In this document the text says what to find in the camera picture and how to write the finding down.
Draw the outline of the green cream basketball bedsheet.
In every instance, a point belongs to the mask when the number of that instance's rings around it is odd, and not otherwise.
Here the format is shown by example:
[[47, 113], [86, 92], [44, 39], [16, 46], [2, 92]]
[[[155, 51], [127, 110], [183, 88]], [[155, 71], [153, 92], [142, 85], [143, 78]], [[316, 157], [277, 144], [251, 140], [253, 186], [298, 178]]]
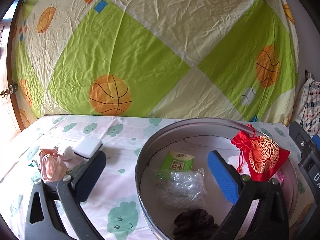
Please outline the green cream basketball bedsheet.
[[286, 0], [26, 0], [12, 74], [25, 126], [54, 114], [290, 122]]

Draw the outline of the pink soft cloth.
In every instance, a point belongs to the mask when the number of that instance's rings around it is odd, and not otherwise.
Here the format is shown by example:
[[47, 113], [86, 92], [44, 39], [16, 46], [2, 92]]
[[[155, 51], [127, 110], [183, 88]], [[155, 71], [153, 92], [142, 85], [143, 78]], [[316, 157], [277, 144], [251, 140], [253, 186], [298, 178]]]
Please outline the pink soft cloth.
[[67, 174], [67, 166], [57, 149], [40, 149], [39, 165], [45, 183], [60, 181]]

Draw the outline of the white black sponge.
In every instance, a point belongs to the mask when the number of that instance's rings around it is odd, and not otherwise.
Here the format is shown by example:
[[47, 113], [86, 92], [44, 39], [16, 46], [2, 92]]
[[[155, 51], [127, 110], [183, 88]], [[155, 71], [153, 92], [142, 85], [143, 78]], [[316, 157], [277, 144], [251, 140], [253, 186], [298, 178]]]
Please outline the white black sponge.
[[97, 138], [84, 137], [74, 148], [75, 154], [90, 159], [103, 145], [102, 141]]

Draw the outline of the wooden door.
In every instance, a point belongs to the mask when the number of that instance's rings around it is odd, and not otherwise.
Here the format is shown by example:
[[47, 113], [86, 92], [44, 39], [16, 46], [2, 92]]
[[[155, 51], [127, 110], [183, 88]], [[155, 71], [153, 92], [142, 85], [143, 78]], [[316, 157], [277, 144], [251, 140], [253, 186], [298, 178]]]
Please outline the wooden door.
[[11, 101], [13, 85], [10, 81], [11, 66], [8, 63], [8, 53], [11, 52], [12, 35], [15, 31], [14, 16], [19, 1], [14, 0], [1, 17], [1, 139], [5, 141], [12, 140], [21, 131]]

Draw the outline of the clear plastic bag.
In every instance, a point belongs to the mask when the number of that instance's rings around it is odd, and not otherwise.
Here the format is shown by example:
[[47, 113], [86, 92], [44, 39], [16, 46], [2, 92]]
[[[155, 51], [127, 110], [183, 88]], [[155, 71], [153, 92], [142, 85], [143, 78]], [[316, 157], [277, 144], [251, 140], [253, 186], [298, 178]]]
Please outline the clear plastic bag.
[[162, 202], [178, 209], [200, 209], [207, 204], [204, 169], [196, 171], [160, 170], [154, 179]]

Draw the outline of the dark brown fuzzy item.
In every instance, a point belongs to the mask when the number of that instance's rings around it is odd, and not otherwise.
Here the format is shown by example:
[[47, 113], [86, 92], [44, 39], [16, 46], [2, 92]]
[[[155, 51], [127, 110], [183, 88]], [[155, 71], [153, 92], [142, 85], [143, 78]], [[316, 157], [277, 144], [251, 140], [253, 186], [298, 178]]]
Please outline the dark brown fuzzy item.
[[204, 209], [188, 210], [174, 220], [174, 239], [210, 239], [219, 227]]

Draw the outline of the brass door knob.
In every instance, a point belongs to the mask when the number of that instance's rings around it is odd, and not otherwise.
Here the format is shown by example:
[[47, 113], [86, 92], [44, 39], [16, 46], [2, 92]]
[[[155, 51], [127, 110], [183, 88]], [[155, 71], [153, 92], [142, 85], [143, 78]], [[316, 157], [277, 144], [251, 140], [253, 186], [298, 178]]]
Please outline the brass door knob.
[[13, 85], [9, 85], [8, 88], [1, 91], [1, 98], [9, 96], [10, 94], [14, 94], [18, 91], [18, 84], [14, 83]]

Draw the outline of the white cloud print tablecloth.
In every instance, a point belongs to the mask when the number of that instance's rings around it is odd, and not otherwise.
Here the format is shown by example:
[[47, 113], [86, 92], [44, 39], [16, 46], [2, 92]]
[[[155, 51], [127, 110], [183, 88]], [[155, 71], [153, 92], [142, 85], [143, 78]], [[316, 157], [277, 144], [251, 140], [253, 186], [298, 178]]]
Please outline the white cloud print tablecloth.
[[296, 122], [46, 117], [1, 163], [1, 239], [319, 239]]

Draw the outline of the green tissue packet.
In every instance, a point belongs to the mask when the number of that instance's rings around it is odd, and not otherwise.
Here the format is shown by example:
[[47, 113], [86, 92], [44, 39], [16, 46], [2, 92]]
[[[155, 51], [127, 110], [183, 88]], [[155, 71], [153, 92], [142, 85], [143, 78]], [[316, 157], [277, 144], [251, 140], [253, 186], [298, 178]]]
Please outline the green tissue packet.
[[194, 156], [186, 153], [169, 151], [165, 156], [156, 176], [167, 177], [170, 172], [191, 171], [193, 169]]

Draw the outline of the white pink-edged towel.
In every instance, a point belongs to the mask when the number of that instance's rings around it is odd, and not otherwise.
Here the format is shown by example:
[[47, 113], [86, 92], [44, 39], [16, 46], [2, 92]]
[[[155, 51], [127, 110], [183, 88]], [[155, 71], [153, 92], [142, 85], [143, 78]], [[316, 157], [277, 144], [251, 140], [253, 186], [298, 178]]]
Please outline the white pink-edged towel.
[[[238, 162], [239, 162], [239, 156], [238, 155], [234, 155], [234, 156], [231, 156], [228, 158], [228, 164], [229, 165], [233, 165], [235, 168], [238, 168]], [[249, 171], [249, 168], [248, 168], [248, 165], [247, 163], [244, 161], [242, 167], [241, 167], [241, 172], [240, 174], [247, 174], [249, 175], [250, 177], [251, 174], [250, 174], [250, 171]], [[272, 178], [276, 178], [279, 182], [280, 182], [280, 185], [283, 184], [284, 180], [285, 180], [285, 176], [281, 173], [280, 170], [278, 170], [273, 176]]]

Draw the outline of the plaid hanging clothes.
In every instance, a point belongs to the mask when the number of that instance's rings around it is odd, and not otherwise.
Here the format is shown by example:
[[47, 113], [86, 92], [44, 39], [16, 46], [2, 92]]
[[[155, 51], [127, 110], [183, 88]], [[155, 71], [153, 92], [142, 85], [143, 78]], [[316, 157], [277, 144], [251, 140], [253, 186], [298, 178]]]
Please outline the plaid hanging clothes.
[[301, 90], [297, 122], [310, 137], [319, 136], [319, 98], [319, 81], [308, 78]]

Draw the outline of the red gold drawstring pouch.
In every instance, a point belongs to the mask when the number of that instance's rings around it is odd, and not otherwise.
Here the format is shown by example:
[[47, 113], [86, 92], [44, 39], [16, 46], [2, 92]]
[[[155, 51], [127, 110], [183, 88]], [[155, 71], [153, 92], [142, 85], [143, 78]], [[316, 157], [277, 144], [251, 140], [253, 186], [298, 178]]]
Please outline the red gold drawstring pouch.
[[257, 136], [252, 124], [247, 126], [252, 130], [251, 134], [240, 131], [231, 140], [231, 144], [240, 150], [236, 170], [241, 173], [246, 163], [252, 180], [267, 182], [288, 159], [290, 151], [267, 136]]

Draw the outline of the small white soft item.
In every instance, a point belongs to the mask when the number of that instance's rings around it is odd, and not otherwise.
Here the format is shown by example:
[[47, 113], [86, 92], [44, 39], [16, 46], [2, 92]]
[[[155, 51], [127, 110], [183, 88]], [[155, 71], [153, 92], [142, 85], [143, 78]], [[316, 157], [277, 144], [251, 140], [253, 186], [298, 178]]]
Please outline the small white soft item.
[[68, 146], [65, 148], [63, 154], [61, 155], [62, 160], [71, 160], [75, 156], [75, 153], [73, 151], [73, 148], [71, 146]]

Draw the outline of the round metal tin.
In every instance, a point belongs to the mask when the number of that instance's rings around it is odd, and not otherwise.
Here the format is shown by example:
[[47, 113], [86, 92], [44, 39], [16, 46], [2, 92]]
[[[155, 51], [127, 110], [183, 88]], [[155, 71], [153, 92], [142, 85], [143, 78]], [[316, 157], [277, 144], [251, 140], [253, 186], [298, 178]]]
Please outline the round metal tin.
[[[231, 144], [231, 140], [240, 131], [252, 133], [247, 124], [223, 119], [199, 118], [168, 125], [147, 140], [140, 150], [136, 164], [136, 187], [144, 218], [157, 239], [174, 239], [173, 230], [176, 228], [174, 220], [180, 213], [188, 211], [188, 209], [168, 206], [160, 200], [156, 192], [154, 179], [167, 153], [174, 151], [193, 155], [192, 170], [204, 169], [207, 204], [200, 209], [204, 209], [212, 215], [215, 223], [220, 226], [233, 204], [227, 201], [220, 190], [208, 167], [207, 158], [212, 151], [219, 152], [226, 163], [229, 157], [239, 156], [240, 150]], [[255, 132], [257, 136], [264, 135], [273, 139], [264, 131], [255, 129]], [[297, 201], [297, 186], [296, 173], [289, 158], [282, 165], [280, 171], [285, 176], [285, 180], [280, 186], [290, 221]], [[252, 202], [235, 239], [242, 239], [246, 234], [258, 203], [258, 200]]]

